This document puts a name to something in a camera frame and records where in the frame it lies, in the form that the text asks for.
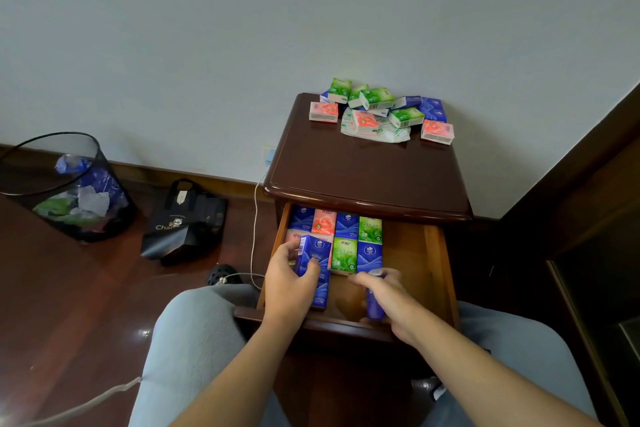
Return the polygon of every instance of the tabletop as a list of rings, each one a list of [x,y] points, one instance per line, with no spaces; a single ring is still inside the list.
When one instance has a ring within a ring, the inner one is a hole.
[[[340,122],[309,120],[318,95],[296,98],[264,181],[276,199],[367,216],[444,224],[472,211],[452,146],[420,139],[399,144],[340,133]]]

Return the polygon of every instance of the white wall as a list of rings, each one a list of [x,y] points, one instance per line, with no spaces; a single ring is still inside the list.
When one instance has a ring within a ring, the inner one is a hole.
[[[499,218],[640,75],[640,0],[0,0],[0,142],[257,181],[333,76],[442,98]]]

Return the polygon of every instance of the drawer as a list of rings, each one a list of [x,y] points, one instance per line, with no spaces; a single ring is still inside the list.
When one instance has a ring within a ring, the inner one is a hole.
[[[285,239],[291,204],[286,203],[273,251]],[[383,265],[402,273],[402,284],[420,304],[458,326],[458,307],[453,289],[451,268],[439,227],[383,220]],[[366,316],[365,289],[353,285],[346,276],[331,274],[324,311],[310,310],[303,328],[361,336],[378,341],[394,341],[387,325],[360,323]],[[264,309],[264,289],[257,311]]]

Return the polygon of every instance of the black mesh trash can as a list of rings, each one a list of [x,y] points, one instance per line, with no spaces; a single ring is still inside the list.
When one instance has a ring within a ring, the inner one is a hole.
[[[100,144],[81,132],[49,133],[9,149],[0,157],[0,194],[84,242],[116,236],[136,215]]]

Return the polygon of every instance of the light gray pants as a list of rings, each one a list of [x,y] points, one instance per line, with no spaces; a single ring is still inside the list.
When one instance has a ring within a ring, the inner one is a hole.
[[[249,285],[225,284],[176,296],[156,322],[130,427],[167,426],[244,346],[234,305],[254,307]],[[512,314],[459,302],[460,329],[505,365],[595,417],[580,371],[562,338],[549,327]],[[263,426],[288,426],[271,393]],[[471,420],[448,392],[427,426],[466,426]]]

